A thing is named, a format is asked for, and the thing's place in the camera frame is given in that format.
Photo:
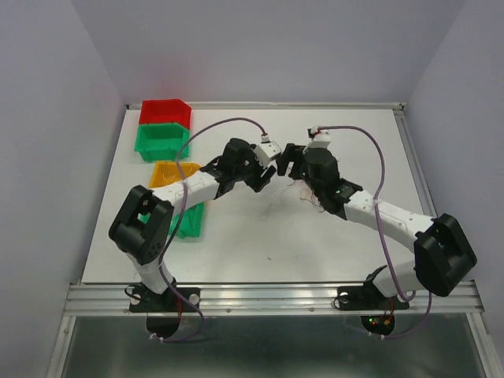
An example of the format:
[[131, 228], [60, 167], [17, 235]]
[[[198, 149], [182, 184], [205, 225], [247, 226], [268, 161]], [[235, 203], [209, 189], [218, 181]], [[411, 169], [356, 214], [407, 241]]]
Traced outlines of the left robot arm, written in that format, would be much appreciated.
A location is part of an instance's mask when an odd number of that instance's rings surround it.
[[261, 191], [276, 172], [272, 164], [281, 153], [272, 141], [255, 145], [232, 138], [220, 156], [185, 180], [154, 190], [137, 185], [128, 192], [110, 226], [109, 238], [134, 265], [149, 290], [150, 304], [166, 310], [175, 301], [176, 292], [169, 286], [174, 277], [164, 263], [172, 218], [223, 196], [238, 182]]

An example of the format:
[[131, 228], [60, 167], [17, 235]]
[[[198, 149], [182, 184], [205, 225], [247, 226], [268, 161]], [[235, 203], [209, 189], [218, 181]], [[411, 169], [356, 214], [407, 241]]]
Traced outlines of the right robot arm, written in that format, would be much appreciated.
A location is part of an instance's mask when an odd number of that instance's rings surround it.
[[367, 305], [380, 307], [400, 292], [423, 289], [447, 297], [476, 265], [455, 217], [429, 217], [375, 199], [340, 176], [328, 149], [289, 143], [276, 163], [279, 175], [303, 181], [327, 213], [371, 228], [380, 239], [393, 239], [413, 253], [411, 261], [387, 264], [368, 275], [362, 288]]

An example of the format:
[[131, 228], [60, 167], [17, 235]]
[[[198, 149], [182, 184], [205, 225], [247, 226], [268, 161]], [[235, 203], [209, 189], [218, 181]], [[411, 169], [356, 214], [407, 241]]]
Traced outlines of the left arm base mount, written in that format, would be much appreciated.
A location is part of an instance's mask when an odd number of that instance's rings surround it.
[[142, 283], [128, 285], [124, 294], [129, 298], [130, 313], [146, 314], [146, 330], [153, 339], [177, 340], [182, 330], [182, 315], [196, 313], [185, 301], [167, 289], [163, 294], [153, 293]]

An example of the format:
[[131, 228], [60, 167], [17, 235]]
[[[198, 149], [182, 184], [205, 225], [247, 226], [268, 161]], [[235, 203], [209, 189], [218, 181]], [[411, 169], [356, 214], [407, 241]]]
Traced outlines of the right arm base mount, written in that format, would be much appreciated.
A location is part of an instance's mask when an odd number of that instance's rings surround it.
[[332, 307], [340, 311], [380, 311], [381, 314], [361, 315], [361, 323], [370, 335], [386, 339], [395, 328], [395, 311], [410, 308], [408, 302], [401, 302], [398, 296], [386, 298], [372, 284], [372, 280], [385, 270], [383, 265], [370, 273], [362, 285], [347, 286], [338, 290], [332, 300]]

